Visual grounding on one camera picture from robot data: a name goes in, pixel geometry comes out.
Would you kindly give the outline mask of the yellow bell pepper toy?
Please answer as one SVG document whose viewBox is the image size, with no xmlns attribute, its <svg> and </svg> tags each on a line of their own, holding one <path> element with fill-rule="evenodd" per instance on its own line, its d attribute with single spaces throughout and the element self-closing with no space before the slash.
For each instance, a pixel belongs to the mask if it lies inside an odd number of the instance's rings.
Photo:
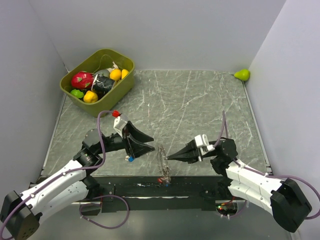
<svg viewBox="0 0 320 240">
<path fill-rule="evenodd" d="M 97 93 L 95 93 L 94 91 L 91 91 L 91 90 L 88 90 L 83 97 L 83 101 L 88 104 L 95 103 L 98 100 L 99 100 L 99 97 L 98 97 Z"/>
</svg>

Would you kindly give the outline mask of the olive green plastic bin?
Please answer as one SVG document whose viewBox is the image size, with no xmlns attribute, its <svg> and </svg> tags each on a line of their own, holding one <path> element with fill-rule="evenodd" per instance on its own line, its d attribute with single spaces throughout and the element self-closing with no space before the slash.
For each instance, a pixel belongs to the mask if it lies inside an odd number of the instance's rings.
<svg viewBox="0 0 320 240">
<path fill-rule="evenodd" d="M 111 110 L 134 86 L 133 60 L 103 48 L 97 50 L 60 81 L 70 100 L 93 117 Z"/>
</svg>

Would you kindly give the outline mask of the black wrapped cylinder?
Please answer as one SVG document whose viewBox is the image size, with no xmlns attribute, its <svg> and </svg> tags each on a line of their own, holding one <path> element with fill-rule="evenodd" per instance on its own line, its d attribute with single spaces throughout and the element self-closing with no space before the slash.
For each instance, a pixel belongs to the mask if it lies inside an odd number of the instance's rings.
<svg viewBox="0 0 320 240">
<path fill-rule="evenodd" d="M 91 89 L 101 93 L 102 92 L 108 93 L 115 84 L 116 84 L 115 80 L 112 80 L 109 77 L 97 74 L 94 77 Z"/>
</svg>

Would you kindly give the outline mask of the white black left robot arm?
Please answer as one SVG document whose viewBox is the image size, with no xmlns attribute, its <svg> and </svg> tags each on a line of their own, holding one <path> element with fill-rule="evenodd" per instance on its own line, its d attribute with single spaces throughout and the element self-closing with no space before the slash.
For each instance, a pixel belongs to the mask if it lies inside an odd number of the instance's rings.
<svg viewBox="0 0 320 240">
<path fill-rule="evenodd" d="M 64 167 L 41 183 L 22 193 L 11 191 L 0 212 L 1 230 L 11 238 L 26 240 L 40 224 L 73 202 L 95 200 L 102 187 L 92 173 L 102 166 L 106 153 L 124 149 L 131 162 L 155 150 L 154 138 L 128 121 L 117 133 L 104 136 L 99 129 L 89 130 L 81 150 Z"/>
</svg>

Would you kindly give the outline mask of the green pear toy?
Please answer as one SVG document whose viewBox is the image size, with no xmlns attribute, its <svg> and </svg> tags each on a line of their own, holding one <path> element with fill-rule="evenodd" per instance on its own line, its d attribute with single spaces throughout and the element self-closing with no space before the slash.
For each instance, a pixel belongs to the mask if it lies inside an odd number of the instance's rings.
<svg viewBox="0 0 320 240">
<path fill-rule="evenodd" d="M 241 81 L 247 81 L 249 80 L 251 76 L 251 72 L 248 69 L 241 69 L 240 71 L 237 71 L 233 74 L 233 76 Z"/>
</svg>

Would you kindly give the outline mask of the yellow lemon toy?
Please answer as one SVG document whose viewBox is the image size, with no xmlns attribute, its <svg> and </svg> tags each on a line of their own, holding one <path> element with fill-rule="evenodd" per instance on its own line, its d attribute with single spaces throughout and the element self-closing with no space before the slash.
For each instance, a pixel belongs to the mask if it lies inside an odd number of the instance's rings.
<svg viewBox="0 0 320 240">
<path fill-rule="evenodd" d="M 129 71 L 126 69 L 122 69 L 121 71 L 121 79 L 124 79 L 129 74 Z"/>
</svg>

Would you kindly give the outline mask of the orange toy fruit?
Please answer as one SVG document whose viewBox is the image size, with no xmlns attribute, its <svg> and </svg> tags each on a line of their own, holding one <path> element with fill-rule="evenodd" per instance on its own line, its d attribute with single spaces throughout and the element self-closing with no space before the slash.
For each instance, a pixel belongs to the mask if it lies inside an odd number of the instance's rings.
<svg viewBox="0 0 320 240">
<path fill-rule="evenodd" d="M 122 71 L 120 69 L 114 69 L 110 72 L 109 78 L 114 81 L 119 81 L 122 78 Z"/>
</svg>

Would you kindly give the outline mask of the blue key tag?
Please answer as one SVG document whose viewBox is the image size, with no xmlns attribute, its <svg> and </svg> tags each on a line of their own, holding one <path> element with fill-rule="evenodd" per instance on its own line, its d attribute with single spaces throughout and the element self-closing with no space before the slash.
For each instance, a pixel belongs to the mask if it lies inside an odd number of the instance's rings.
<svg viewBox="0 0 320 240">
<path fill-rule="evenodd" d="M 132 156 L 127 155 L 127 156 L 125 157 L 125 160 L 128 161 L 128 162 L 133 162 L 133 161 L 135 160 L 135 158 L 132 157 Z"/>
</svg>

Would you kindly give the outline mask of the metal disc with key rings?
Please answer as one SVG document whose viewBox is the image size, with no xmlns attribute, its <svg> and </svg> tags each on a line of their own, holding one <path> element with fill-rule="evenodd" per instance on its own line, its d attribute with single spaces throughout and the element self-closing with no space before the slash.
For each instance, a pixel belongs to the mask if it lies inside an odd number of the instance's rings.
<svg viewBox="0 0 320 240">
<path fill-rule="evenodd" d="M 156 154 L 157 164 L 160 172 L 160 177 L 158 178 L 159 183 L 168 187 L 171 184 L 170 167 L 168 164 L 168 158 L 165 148 L 160 144 L 157 148 Z"/>
</svg>

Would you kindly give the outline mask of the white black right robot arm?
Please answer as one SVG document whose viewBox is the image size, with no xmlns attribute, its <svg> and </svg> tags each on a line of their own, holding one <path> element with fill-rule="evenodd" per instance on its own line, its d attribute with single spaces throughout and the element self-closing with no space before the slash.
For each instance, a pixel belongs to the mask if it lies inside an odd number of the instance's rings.
<svg viewBox="0 0 320 240">
<path fill-rule="evenodd" d="M 237 156 L 237 146 L 233 139 L 223 137 L 208 141 L 205 134 L 200 134 L 167 159 L 193 164 L 211 158 L 214 171 L 226 180 L 218 187 L 218 193 L 223 199 L 232 196 L 244 199 L 269 212 L 286 231 L 296 232 L 312 210 L 300 186 L 289 177 L 280 179 L 262 173 Z"/>
</svg>

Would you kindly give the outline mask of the green toy fruit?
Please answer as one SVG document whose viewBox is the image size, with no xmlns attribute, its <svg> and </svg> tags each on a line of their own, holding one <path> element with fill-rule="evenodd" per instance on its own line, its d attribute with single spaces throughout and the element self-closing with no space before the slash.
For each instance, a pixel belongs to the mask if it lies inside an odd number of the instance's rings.
<svg viewBox="0 0 320 240">
<path fill-rule="evenodd" d="M 80 89 L 73 89 L 70 91 L 70 94 L 77 99 L 82 99 L 85 96 L 85 94 Z"/>
</svg>

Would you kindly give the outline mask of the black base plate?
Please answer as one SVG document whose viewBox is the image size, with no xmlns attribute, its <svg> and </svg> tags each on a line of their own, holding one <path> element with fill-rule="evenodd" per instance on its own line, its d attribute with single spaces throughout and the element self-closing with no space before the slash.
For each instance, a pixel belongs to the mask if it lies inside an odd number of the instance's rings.
<svg viewBox="0 0 320 240">
<path fill-rule="evenodd" d="M 244 199 L 233 197 L 222 176 L 173 176 L 170 184 L 157 176 L 97 176 L 99 190 L 81 203 L 101 203 L 103 213 L 117 211 L 189 210 L 216 211 Z"/>
</svg>

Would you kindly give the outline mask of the red dragon fruit toy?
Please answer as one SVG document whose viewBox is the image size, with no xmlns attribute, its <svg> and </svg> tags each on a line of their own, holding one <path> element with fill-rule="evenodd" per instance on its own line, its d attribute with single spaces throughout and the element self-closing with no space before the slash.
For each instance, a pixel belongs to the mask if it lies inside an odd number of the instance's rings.
<svg viewBox="0 0 320 240">
<path fill-rule="evenodd" d="M 86 71 L 80 71 L 71 78 L 71 86 L 75 89 L 86 90 L 92 87 L 95 75 Z"/>
</svg>

